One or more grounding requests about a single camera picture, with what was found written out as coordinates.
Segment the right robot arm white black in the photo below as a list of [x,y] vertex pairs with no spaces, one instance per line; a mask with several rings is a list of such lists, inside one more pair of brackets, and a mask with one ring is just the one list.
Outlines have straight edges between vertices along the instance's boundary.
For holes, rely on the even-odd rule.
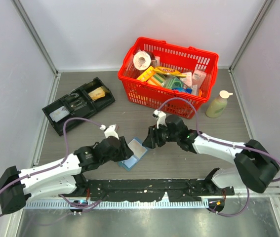
[[244,184],[256,193],[263,193],[280,170],[266,149],[256,140],[234,143],[213,138],[205,133],[189,129],[176,115],[163,115],[148,128],[147,138],[142,145],[149,149],[175,142],[182,150],[194,154],[210,155],[233,165],[232,171],[218,169],[205,182],[210,195],[218,194],[222,188]]

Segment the dark brown credit card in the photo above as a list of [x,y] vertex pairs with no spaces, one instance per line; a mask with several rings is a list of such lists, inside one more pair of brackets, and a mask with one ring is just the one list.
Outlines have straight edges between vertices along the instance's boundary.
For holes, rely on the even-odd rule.
[[86,105],[87,105],[87,102],[81,97],[69,103],[69,107],[73,111],[79,110]]

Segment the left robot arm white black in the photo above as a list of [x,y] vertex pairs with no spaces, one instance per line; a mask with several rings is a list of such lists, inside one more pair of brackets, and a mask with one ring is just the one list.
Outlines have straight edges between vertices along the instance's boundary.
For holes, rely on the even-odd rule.
[[27,203],[51,196],[81,197],[88,186],[83,173],[109,161],[127,160],[133,154],[124,137],[111,136],[42,166],[23,170],[9,167],[0,178],[1,212],[11,214]]

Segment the blue leather card holder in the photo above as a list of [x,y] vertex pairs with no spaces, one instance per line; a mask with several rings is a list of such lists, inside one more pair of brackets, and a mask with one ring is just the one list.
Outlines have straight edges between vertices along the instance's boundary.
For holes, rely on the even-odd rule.
[[128,143],[128,146],[132,150],[133,155],[127,160],[119,161],[118,166],[130,171],[147,153],[148,149],[143,147],[142,141],[136,137]]

